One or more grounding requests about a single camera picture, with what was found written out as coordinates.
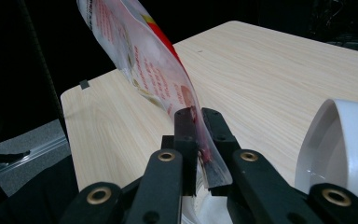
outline white plastic object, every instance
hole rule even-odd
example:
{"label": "white plastic object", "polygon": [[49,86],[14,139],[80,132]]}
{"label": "white plastic object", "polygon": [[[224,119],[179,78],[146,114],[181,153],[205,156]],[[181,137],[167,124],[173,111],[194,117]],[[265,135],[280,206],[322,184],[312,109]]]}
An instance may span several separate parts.
{"label": "white plastic object", "polygon": [[358,103],[326,100],[306,134],[296,165],[295,188],[331,183],[358,197]]}

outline light wood tabletop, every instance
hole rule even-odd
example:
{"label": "light wood tabletop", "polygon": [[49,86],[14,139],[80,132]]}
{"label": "light wood tabletop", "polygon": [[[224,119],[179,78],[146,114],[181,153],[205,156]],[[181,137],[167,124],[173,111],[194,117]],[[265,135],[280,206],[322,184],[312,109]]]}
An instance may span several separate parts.
{"label": "light wood tabletop", "polygon": [[[230,21],[174,45],[201,107],[221,112],[242,148],[262,153],[291,185],[305,134],[328,98],[358,102],[358,51]],[[79,189],[141,176],[165,111],[118,71],[62,96]]]}

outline transparent plastic packaging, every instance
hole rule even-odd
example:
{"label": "transparent plastic packaging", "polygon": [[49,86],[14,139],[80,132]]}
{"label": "transparent plastic packaging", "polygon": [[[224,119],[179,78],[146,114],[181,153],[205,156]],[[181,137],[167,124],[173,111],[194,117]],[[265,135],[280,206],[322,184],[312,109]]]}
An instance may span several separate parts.
{"label": "transparent plastic packaging", "polygon": [[79,11],[98,43],[130,84],[152,104],[174,113],[190,107],[204,187],[232,183],[204,124],[196,93],[175,49],[137,0],[77,0]]}
{"label": "transparent plastic packaging", "polygon": [[232,224],[227,210],[227,197],[212,196],[203,188],[202,173],[197,171],[197,197],[183,196],[182,224]]}

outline wooden table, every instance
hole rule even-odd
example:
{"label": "wooden table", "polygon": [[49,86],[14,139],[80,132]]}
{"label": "wooden table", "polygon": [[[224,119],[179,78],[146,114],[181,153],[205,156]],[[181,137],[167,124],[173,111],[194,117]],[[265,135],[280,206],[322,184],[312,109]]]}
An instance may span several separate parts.
{"label": "wooden table", "polygon": [[[298,152],[327,98],[358,102],[358,51],[231,21],[174,45],[201,107],[225,117],[242,148],[257,150],[294,185]],[[121,187],[144,173],[168,115],[118,71],[62,97],[79,189]]]}

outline plastic bag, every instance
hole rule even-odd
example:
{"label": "plastic bag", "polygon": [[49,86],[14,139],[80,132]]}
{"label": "plastic bag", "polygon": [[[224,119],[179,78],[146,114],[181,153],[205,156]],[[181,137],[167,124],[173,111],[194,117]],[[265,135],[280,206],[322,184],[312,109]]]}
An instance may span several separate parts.
{"label": "plastic bag", "polygon": [[190,107],[205,188],[232,183],[207,131],[196,93],[173,45],[136,0],[77,0],[79,11],[110,59],[133,87],[173,120]]}

